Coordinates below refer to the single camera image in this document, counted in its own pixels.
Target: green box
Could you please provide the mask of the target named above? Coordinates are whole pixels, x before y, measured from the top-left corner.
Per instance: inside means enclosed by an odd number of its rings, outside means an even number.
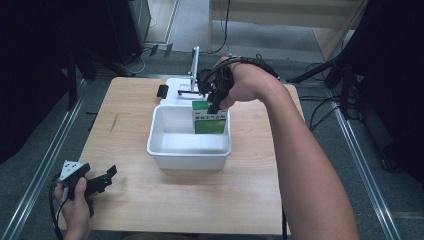
[[[192,102],[195,134],[224,133],[227,110],[219,110],[217,114],[208,114],[208,108],[211,104],[208,101]]]

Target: human arm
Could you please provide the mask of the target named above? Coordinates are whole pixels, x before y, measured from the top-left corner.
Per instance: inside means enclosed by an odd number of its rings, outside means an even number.
[[[267,109],[277,161],[281,201],[296,239],[358,239],[346,191],[304,123],[290,93],[262,69],[235,63],[235,85],[221,108],[259,99]]]
[[[85,199],[85,189],[87,180],[80,178],[75,186],[74,200],[68,199],[62,207],[62,214],[65,218],[67,232],[65,240],[87,239],[92,230],[90,210]],[[61,200],[63,195],[62,185],[57,184],[55,188],[56,199]]]

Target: left hand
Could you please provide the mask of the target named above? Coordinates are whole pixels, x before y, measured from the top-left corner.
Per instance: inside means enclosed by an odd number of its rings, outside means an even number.
[[[67,226],[65,239],[87,239],[90,235],[93,224],[90,218],[90,210],[84,196],[86,188],[87,179],[80,178],[75,186],[74,200],[68,199],[62,207],[62,214]],[[55,197],[61,201],[62,195],[63,185],[58,183],[55,188]]]

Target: right hand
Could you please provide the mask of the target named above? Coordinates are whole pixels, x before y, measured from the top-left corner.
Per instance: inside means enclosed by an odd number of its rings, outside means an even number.
[[[225,61],[228,57],[221,57],[216,65]],[[229,65],[234,78],[234,86],[230,89],[228,96],[221,101],[219,107],[228,109],[236,101],[249,102],[256,99],[263,101],[269,89],[275,85],[282,85],[274,76],[263,69],[245,63],[233,63]]]

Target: wooden table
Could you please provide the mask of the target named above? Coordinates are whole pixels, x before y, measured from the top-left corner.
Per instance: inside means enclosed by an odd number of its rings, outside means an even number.
[[[231,111],[232,153],[221,171],[161,170],[147,153],[156,92],[165,80],[112,81],[80,161],[88,178],[116,164],[96,199],[93,228],[111,231],[281,234],[271,130],[259,101]],[[288,89],[301,112],[296,89]]]

